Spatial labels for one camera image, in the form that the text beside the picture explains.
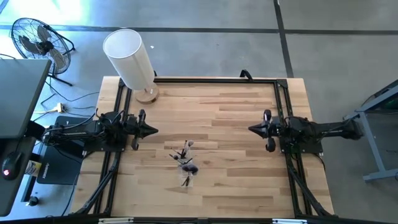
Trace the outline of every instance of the desk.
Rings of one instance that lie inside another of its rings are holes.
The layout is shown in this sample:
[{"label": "desk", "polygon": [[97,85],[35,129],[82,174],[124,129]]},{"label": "desk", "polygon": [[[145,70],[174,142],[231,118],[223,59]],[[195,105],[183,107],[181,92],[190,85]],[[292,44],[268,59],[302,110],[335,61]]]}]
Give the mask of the desk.
[{"label": "desk", "polygon": [[[119,77],[104,77],[98,113],[112,111]],[[287,79],[293,113],[312,118],[304,82]],[[133,151],[122,153],[113,201],[113,217],[293,217],[285,157],[265,150],[265,140],[248,126],[260,123],[264,109],[276,113],[270,84],[158,83],[159,99],[150,105],[131,98],[129,113],[147,113],[146,123],[159,129]],[[181,188],[176,162],[169,154],[194,140],[199,167],[192,188]],[[104,153],[84,160],[71,212],[97,187]],[[325,172],[319,159],[303,154],[307,185],[333,213]],[[103,206],[108,190],[105,189]],[[302,194],[299,191],[303,210]]]}]

